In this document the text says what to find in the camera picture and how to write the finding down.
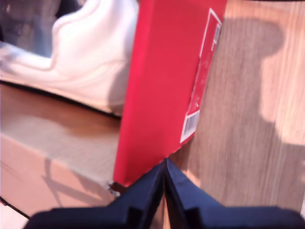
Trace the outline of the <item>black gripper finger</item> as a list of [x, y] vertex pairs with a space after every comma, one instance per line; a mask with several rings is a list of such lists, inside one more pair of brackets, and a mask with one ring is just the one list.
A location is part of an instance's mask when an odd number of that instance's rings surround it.
[[102, 229], [148, 229], [163, 197], [164, 162], [104, 208]]
[[227, 229], [225, 210], [170, 159], [165, 161], [165, 195], [173, 229]]

